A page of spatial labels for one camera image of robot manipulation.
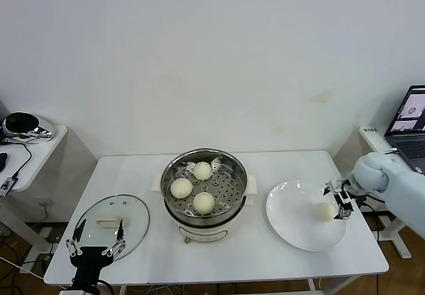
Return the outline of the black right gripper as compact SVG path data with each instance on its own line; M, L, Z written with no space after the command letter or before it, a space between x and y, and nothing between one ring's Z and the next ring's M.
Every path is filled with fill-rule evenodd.
M323 195L326 194L331 194L338 206L334 219L347 220L353 212L351 200L358 196L351 182L345 178L333 178L326 183Z

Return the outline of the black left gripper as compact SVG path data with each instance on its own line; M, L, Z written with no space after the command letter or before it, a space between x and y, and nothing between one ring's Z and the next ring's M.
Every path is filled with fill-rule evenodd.
M114 259L126 247L124 240L123 222L117 230L116 240L111 246L83 246L80 247L80 239L84 231L86 219L82 220L74 229L71 239L66 240L70 262L76 268L72 279L73 285L95 285L98 283L103 268L110 266Z

